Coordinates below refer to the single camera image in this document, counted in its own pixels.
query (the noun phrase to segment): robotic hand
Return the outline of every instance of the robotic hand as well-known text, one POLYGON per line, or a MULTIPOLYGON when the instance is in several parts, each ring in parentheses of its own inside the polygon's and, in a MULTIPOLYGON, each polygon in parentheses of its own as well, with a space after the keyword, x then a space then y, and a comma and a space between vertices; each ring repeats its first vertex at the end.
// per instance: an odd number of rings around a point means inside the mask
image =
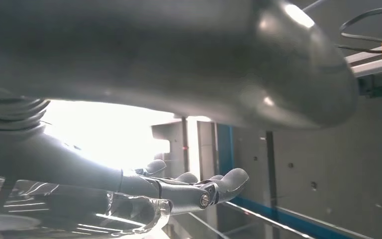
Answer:
MULTIPOLYGON (((164 161, 155 160, 146 168, 136 170, 142 175, 140 178, 144 181, 124 174, 121 192, 135 194, 134 186, 138 181, 143 185, 141 188, 147 188, 146 184, 153 185, 160 199, 169 200, 171 214, 181 214, 200 211, 208 206, 233 199, 244 189, 249 179, 248 174, 240 168, 231 170, 225 176, 216 175, 201 182, 198 182, 197 178, 189 172, 175 179, 151 177, 152 174, 164 168, 166 168, 164 161)), ((152 196, 152 192, 153 190, 148 190, 147 195, 152 196)))

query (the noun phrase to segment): silver metal surface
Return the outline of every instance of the silver metal surface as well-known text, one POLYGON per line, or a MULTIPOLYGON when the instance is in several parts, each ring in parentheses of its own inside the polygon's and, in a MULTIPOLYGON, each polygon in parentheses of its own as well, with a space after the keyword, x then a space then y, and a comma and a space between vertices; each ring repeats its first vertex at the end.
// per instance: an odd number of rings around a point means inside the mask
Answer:
POLYGON ((356 77, 382 73, 382 59, 352 67, 356 77))
POLYGON ((0 1, 0 97, 86 100, 264 129, 354 111, 343 56, 283 0, 0 1))

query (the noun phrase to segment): gray panel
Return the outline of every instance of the gray panel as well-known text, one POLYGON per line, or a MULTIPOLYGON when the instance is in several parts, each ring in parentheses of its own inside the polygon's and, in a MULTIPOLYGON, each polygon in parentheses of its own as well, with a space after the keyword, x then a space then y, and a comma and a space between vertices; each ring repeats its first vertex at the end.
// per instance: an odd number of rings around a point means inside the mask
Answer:
POLYGON ((382 238, 382 98, 339 127, 274 135, 280 207, 382 238))
POLYGON ((215 169, 215 158, 213 145, 206 145, 200 148, 201 161, 201 178, 208 179, 213 177, 215 169))
POLYGON ((264 204, 263 190, 268 190, 265 133, 249 128, 234 128, 233 140, 234 166, 244 169, 250 177, 240 196, 264 204))
POLYGON ((214 144, 214 127, 210 122, 198 122, 198 133, 200 138, 200 145, 213 145, 214 144))

